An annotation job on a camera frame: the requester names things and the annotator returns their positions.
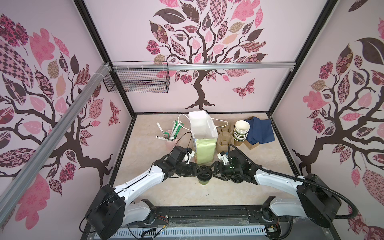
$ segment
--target butterfly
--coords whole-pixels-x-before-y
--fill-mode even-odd
[[[120,110],[118,107],[115,107],[115,104],[110,100],[109,101],[109,105],[111,106],[111,110],[112,110],[112,113],[113,113],[113,116],[110,117],[109,121],[108,121],[108,126],[112,125],[112,124],[117,124],[119,123],[119,113],[120,113]]]
[[[254,90],[255,88],[252,87],[253,85],[255,85],[255,79],[252,79],[251,81],[249,81],[247,83],[247,85],[245,86],[245,88],[234,88],[232,90],[235,91],[235,93],[238,93],[240,97],[242,97],[244,99],[244,96],[248,93],[253,93],[254,94]]]

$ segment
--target wire mesh basket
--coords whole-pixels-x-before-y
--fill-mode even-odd
[[[168,93],[169,70],[166,61],[150,61],[154,65],[138,65],[149,61],[127,61],[129,65],[119,65],[104,78],[108,92],[127,93]]]

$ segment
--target pink cup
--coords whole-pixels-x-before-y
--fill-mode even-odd
[[[176,146],[177,141],[178,141],[177,138],[176,138],[176,139],[173,139],[172,141],[165,141],[167,150],[168,150],[169,152],[171,152],[172,149]]]

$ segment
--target pink wall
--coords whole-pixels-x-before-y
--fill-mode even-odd
[[[231,62],[237,62],[241,57],[253,54],[259,54],[257,58],[263,62],[294,61],[326,1],[202,0],[199,2],[200,6],[197,5],[197,1],[183,0],[107,2],[93,0],[86,1],[86,4],[113,61],[150,61],[156,58],[171,62],[175,58],[174,63],[209,63],[208,56],[212,53],[212,62],[219,63],[226,58],[232,58]],[[215,9],[213,7],[215,5],[219,9],[218,15],[211,11],[211,8]],[[179,13],[183,19],[167,18],[170,15],[166,13],[172,11]],[[197,31],[182,32],[186,30],[184,28],[186,26],[198,28],[199,22],[206,23],[207,21],[204,22],[206,16],[213,23],[212,31],[200,29],[198,32],[201,36]],[[161,36],[167,34],[163,41],[166,40],[169,45],[161,43],[154,37],[150,21],[159,25],[152,25],[156,37],[159,37],[158,27],[162,29],[159,30]],[[225,32],[223,22],[226,22],[227,30],[222,39],[209,40],[209,35],[214,37],[219,32]],[[239,43],[243,36],[243,28],[247,24],[250,24],[251,28],[241,39],[245,41]],[[250,37],[254,31],[261,31],[257,39]],[[177,39],[175,34],[184,36],[188,34],[190,39],[182,37]],[[258,45],[258,48],[240,46],[251,42],[253,46]],[[208,50],[213,44],[217,47],[216,51],[215,48]],[[176,45],[185,49],[185,56],[183,51],[177,52]],[[237,51],[240,54],[238,58],[235,57]],[[202,58],[198,61],[196,56],[199,54],[202,54]],[[173,72],[168,94],[128,93],[128,97],[136,112],[185,112],[189,106],[192,108],[188,111],[196,111],[199,108],[208,111],[267,111],[281,81],[286,76],[287,69],[248,71],[249,73],[235,77],[235,74],[219,70],[214,73],[215,80],[206,78],[212,71],[199,71],[200,78],[196,79],[192,78],[194,71],[188,71],[180,73],[180,76],[186,74],[186,77],[189,75],[191,78],[191,81],[184,82],[176,81],[174,75],[177,76],[177,73]],[[254,85],[249,91],[245,87],[252,79]],[[246,96],[239,96],[234,89]]]
[[[0,14],[2,193],[102,60],[71,0],[7,1]],[[101,84],[1,227],[0,237],[79,239],[78,225],[108,182],[130,120],[119,94]]]
[[[383,239],[384,2],[354,2],[337,6],[274,118],[303,173],[359,209],[333,222],[340,238]]]

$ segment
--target navy blue cloth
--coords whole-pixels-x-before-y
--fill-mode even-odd
[[[251,126],[247,135],[247,141],[250,144],[255,145],[258,142],[263,144],[275,140],[271,120],[260,120],[257,117],[253,117],[251,120],[245,119],[244,121],[247,121]]]

